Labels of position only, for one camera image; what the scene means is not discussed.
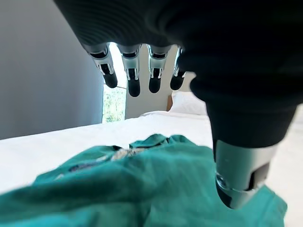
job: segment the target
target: gray wall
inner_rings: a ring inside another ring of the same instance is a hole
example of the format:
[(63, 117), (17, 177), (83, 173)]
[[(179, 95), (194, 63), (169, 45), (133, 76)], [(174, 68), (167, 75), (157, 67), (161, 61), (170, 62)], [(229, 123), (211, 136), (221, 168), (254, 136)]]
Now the gray wall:
[[(167, 97), (171, 94), (170, 79), (175, 63), (177, 47), (173, 46), (167, 57), (165, 70), (161, 79), (160, 91), (153, 94), (148, 89), (149, 70), (148, 70), (148, 51), (146, 45), (143, 45), (140, 51), (140, 84), (141, 93), (138, 97), (126, 96), (125, 118), (138, 117), (143, 113), (155, 110), (166, 110)], [(181, 91), (189, 91), (189, 83), (195, 77), (194, 73), (187, 73), (181, 87)]]
[(102, 93), (52, 0), (0, 1), (0, 139), (99, 123)]

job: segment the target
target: black robotic palm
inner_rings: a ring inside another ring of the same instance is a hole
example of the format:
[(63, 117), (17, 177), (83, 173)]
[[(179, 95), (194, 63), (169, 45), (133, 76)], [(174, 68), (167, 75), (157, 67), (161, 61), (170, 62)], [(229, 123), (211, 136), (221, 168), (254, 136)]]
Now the black robotic palm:
[[(264, 182), (275, 145), (303, 100), (303, 2), (55, 2), (94, 60), (103, 60), (95, 54), (105, 53), (106, 43), (120, 45), (124, 61), (134, 64), (125, 64), (133, 96), (140, 93), (138, 62), (132, 59), (137, 46), (149, 45), (152, 92), (159, 90), (167, 49), (177, 44), (185, 50), (172, 88), (180, 86), (183, 72), (195, 72), (190, 88), (206, 102), (218, 194), (230, 208), (243, 205)], [(162, 68), (153, 62), (161, 62)], [(106, 65), (100, 70), (114, 87), (114, 73)]]

